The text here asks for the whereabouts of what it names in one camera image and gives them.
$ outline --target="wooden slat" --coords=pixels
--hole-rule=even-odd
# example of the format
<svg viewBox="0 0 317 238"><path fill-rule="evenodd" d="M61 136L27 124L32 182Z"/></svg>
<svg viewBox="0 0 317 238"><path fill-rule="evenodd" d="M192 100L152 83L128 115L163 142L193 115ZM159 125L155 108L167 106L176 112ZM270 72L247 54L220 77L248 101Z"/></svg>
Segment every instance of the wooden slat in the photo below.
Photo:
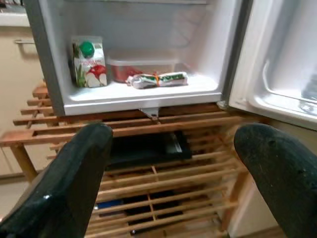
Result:
<svg viewBox="0 0 317 238"><path fill-rule="evenodd" d="M142 176L136 176L136 177L131 177L131 178L122 178L122 179L114 179L114 180L109 180L109 181L104 181L101 182L100 188L105 188L110 185L127 185L127 184L132 184L132 183L139 183L139 182L145 182L149 180L155 180L156 178L158 179L169 179L171 177L183 175L183 176L189 176L192 174L197 174L201 172L208 172L211 170L215 169L220 169L222 167L228 167L228 166L233 166L235 165L233 161L227 161L224 163L217 163L217 164L212 164L212 165L204 165L204 166L197 166L197 167L190 167L187 169L178 169L170 172L161 172L157 174L150 174L150 175L142 175Z"/></svg>
<svg viewBox="0 0 317 238"><path fill-rule="evenodd" d="M127 222L131 222L131 221L135 221L135 220L139 220L139 219L143 219L143 218L149 218L152 215L158 216L158 215L163 215L163 214L177 212L177 211L186 211L189 209L194 209L194 208L199 208L199 207L206 207L206 206L208 207L213 203L219 203L219 202L225 202L225 199L224 198L215 198L215 199L210 199L207 201L196 201L196 202L192 202L192 203L186 204L186 205L179 205L179 206L175 206L175 207L171 207L171 208L160 209L160 210L156 210L153 212L145 212L142 214L127 216L127 217L123 217L123 218L119 218L119 219L112 219L112 220L106 220L106 221L103 221L102 219L100 219L99 222L97 222L97 223L90 223L88 225L88 227L89 228L97 228L97 227L114 225L114 224L118 224L118 223L127 223Z"/></svg>
<svg viewBox="0 0 317 238"><path fill-rule="evenodd" d="M219 112L219 109L215 105L204 105L199 104L195 106L175 106L170 108L161 108L160 116L169 116L169 115L180 115L183 114L198 114L198 113L211 113ZM76 122L83 120L112 120L112 119L128 119L128 118L145 118L146 116L140 110L129 110L129 111L119 111L119 112L107 112L107 113L98 113L98 114L88 114L88 115L79 115L79 116L64 116L64 117L44 117L33 119L33 124L43 124L43 123L52 123L52 122ZM13 120L14 125L24 125L29 121L29 119L15 119Z"/></svg>
<svg viewBox="0 0 317 238"><path fill-rule="evenodd" d="M183 215L177 215L169 218L164 218L164 219L159 219L156 221L151 221L151 222L144 222L141 224L136 224L124 228L119 228L115 230L109 230L101 233L96 233L96 234L91 234L85 236L86 238L98 238L98 237L107 237L109 235L116 235L116 234L122 234L125 232L129 232L131 230L138 230L138 229L144 229L144 228L149 228L149 227L155 227L159 225L164 225L172 222L178 222L178 221L184 221L187 219L199 217L199 216L205 216L209 215L210 213L216 212L216 211L222 211L224 209L230 208L230 207L235 207L237 206L237 203L228 203L226 205L222 206L215 206L212 208L204 209L203 211L198 211L198 212L193 212L193 213L188 213L188 214L183 214Z"/></svg>
<svg viewBox="0 0 317 238"><path fill-rule="evenodd" d="M123 188L108 189L105 191L98 192L97 201L98 199L102 197L114 196L118 194L127 194L130 192L143 191L147 189L159 188L159 187L170 186L175 184L191 183L191 182L197 182L197 181L203 181L203 180L206 181L207 179L218 178L224 175L235 174L245 170L246 168L227 169L223 171L211 172L211 173L206 173L201 175L187 176L184 178L174 178L174 179L169 179L165 181L157 181L157 182L133 185L133 186L123 187Z"/></svg>
<svg viewBox="0 0 317 238"><path fill-rule="evenodd" d="M215 158L226 158L230 155L227 151L217 151L212 153L206 153L206 154L198 154L193 155L191 159L186 160L180 160L180 161L172 161L167 163L153 163L155 165L156 169L166 168L170 166L183 166L183 165L191 165L198 161L203 160L210 160ZM107 171L106 175L113 175L113 174L120 174L124 172L137 172L137 171L144 171L144 170L151 170L151 166L139 166L136 168L127 168L127 169L120 169L120 170L114 170L114 171Z"/></svg>
<svg viewBox="0 0 317 238"><path fill-rule="evenodd" d="M134 203L124 204L124 205L118 205L118 206L93 210L93 214L97 215L97 214L102 214L102 213L117 212L117 211L123 211L126 209L147 206L149 204L158 204L158 203L163 203L163 202L171 202L171 201L175 201L175 200L181 200L181 199L185 199L185 198L193 198L193 197L200 196L203 194L208 194L211 192L225 191L226 189L227 189L226 186L220 185L220 186L207 188L207 189L203 189L203 190L199 190L199 191L187 192L187 193L180 194L180 195L174 195L174 196L163 197L163 198L156 198L156 199L152 199L151 201L146 200L146 201L141 201L141 202L134 202Z"/></svg>
<svg viewBox="0 0 317 238"><path fill-rule="evenodd" d="M215 125L226 125L244 121L245 118L235 116L227 118L215 118L215 119L204 119L204 120L194 120L186 122L175 122L175 123L166 123L166 124L156 124L156 125L145 125L145 126L134 126L127 128L118 128L113 130L114 137L122 136L131 136L131 135L141 135L141 134L150 134L150 133L161 133L161 132L170 132L175 130L184 130L191 128L202 128ZM37 135L36 130L31 130L32 136L27 138L27 135L30 135L30 131L15 131L5 133L0 139L0 146L10 146L11 144L20 142L25 144L46 144L46 143L60 143L69 141L75 133L66 133L61 135Z"/></svg>
<svg viewBox="0 0 317 238"><path fill-rule="evenodd" d="M49 107L52 105L52 102L49 98L27 100L27 105L29 106L37 106L39 103L42 103L45 107Z"/></svg>
<svg viewBox="0 0 317 238"><path fill-rule="evenodd" d="M48 89L43 83L37 86L32 92L32 95L34 98L44 98L48 94L49 94Z"/></svg>
<svg viewBox="0 0 317 238"><path fill-rule="evenodd" d="M53 108L52 107L34 107L34 108L21 109L20 111L22 115L33 114L34 112L39 112L42 114L50 114L50 113L53 113Z"/></svg>

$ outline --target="wooden shelf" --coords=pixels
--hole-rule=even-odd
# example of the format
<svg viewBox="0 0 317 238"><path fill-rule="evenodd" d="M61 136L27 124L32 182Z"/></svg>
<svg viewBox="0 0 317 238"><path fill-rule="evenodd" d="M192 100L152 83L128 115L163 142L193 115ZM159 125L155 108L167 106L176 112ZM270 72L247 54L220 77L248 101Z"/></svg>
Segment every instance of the wooden shelf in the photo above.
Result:
<svg viewBox="0 0 317 238"><path fill-rule="evenodd" d="M190 145L193 157L188 160L105 172L96 204L134 196L143 199L93 210L87 238L130 237L131 231L140 229L148 230L138 237L226 235L248 176L234 151L233 136L241 124L262 119L224 112L216 104L161 108L158 119L150 119L139 110L57 117L44 84L33 91L33 96L27 101L29 107L21 110L23 117L13 121L20 129L7 131L0 138L0 146L12 149L29 181L37 172L25 145L50 144L52 154L47 159L53 160L63 145L92 121L111 126L115 137L181 130ZM166 191L173 194L159 198L153 195ZM157 208L165 202L177 205ZM126 212L141 207L148 207L147 212ZM178 213L162 217L173 212ZM147 220L133 223L140 219Z"/></svg>

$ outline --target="cabinet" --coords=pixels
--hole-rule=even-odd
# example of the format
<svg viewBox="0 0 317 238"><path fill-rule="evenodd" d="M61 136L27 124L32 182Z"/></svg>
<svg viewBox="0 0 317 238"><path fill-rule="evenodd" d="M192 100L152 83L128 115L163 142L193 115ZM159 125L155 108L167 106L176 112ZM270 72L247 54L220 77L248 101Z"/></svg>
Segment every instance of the cabinet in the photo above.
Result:
<svg viewBox="0 0 317 238"><path fill-rule="evenodd" d="M15 40L32 41L29 27L0 27L0 133L13 129L12 120L20 117L19 110L24 108L31 92L43 78L35 45L15 44ZM45 146L27 148L36 169L42 169L48 161L43 159L48 154ZM0 151L0 176L20 173L11 151Z"/></svg>

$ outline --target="red food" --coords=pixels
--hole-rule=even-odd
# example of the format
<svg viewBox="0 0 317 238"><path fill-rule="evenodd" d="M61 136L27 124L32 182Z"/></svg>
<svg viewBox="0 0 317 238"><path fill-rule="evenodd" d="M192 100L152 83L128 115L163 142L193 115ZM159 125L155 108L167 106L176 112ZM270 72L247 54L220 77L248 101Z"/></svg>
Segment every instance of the red food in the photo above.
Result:
<svg viewBox="0 0 317 238"><path fill-rule="evenodd" d="M90 70L87 72L87 74L88 73L93 73L95 75L95 77L97 79L99 79L99 77L100 77L100 75L102 73L106 74L106 67L103 66L103 65L98 64L98 65L96 65L94 67L91 67Z"/></svg>
<svg viewBox="0 0 317 238"><path fill-rule="evenodd" d="M126 66L125 67L125 72L127 73L128 76L134 76L136 74L143 73L142 71L139 71L139 70L137 70L137 69L135 69L134 67L131 67L131 66Z"/></svg>

